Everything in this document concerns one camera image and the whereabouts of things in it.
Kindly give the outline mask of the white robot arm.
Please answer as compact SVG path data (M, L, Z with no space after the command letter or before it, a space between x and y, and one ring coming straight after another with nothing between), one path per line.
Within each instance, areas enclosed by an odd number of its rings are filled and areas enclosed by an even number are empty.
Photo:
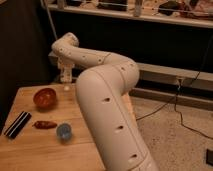
M122 99L138 82L137 64L117 53L81 48L71 32L52 51L85 68L76 80L76 99L106 171L159 171Z

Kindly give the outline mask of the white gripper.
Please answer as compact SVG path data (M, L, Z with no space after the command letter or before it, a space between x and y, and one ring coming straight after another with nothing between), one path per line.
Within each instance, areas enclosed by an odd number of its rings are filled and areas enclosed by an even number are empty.
M72 82L72 69L75 64L68 59L59 58L58 59L58 69L60 70L60 81L62 83ZM70 84L64 84L64 91L70 90Z

